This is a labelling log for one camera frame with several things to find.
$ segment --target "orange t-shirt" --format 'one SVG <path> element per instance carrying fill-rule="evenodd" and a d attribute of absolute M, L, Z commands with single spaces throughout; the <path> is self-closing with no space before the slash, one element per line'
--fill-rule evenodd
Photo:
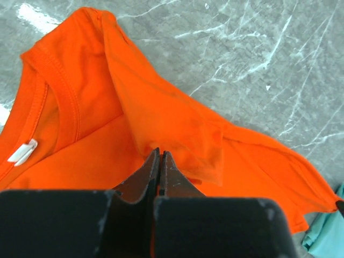
<path fill-rule="evenodd" d="M 161 78 L 107 11 L 81 8 L 22 56 L 0 135 L 0 190 L 109 189 L 156 147 L 207 196 L 265 197 L 293 232 L 340 198 L 303 157 L 237 127 Z M 31 139 L 29 159 L 8 158 Z"/>

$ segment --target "white label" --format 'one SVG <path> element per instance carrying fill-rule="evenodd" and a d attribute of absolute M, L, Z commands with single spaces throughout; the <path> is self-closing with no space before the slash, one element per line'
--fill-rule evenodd
<path fill-rule="evenodd" d="M 31 139 L 28 144 L 22 144 L 7 161 L 15 162 L 15 167 L 23 164 L 37 148 L 37 145 L 38 142 L 35 139 Z"/>

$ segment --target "light blue fabric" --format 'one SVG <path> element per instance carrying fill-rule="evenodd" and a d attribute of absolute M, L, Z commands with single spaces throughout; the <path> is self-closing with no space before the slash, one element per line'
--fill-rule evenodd
<path fill-rule="evenodd" d="M 344 198 L 344 184 L 336 194 Z M 316 258 L 344 258 L 344 218 L 340 212 L 318 215 L 302 246 Z"/>

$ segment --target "t-shirt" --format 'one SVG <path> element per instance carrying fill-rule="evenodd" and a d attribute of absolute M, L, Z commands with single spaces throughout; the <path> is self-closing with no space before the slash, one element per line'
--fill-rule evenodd
<path fill-rule="evenodd" d="M 164 80 L 107 11 L 77 10 L 21 58 L 0 190 L 113 188 L 159 147 L 207 196 L 276 201 L 293 232 L 308 228 L 306 213 L 336 211 L 340 198 L 307 160 Z M 27 160 L 12 162 L 32 139 Z"/>

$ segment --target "marble surface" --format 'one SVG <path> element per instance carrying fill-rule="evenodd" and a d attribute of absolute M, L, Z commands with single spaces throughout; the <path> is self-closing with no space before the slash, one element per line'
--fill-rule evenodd
<path fill-rule="evenodd" d="M 0 131 L 20 53 L 83 5 L 113 12 L 188 95 L 303 154 L 333 189 L 344 181 L 342 0 L 0 0 Z"/>

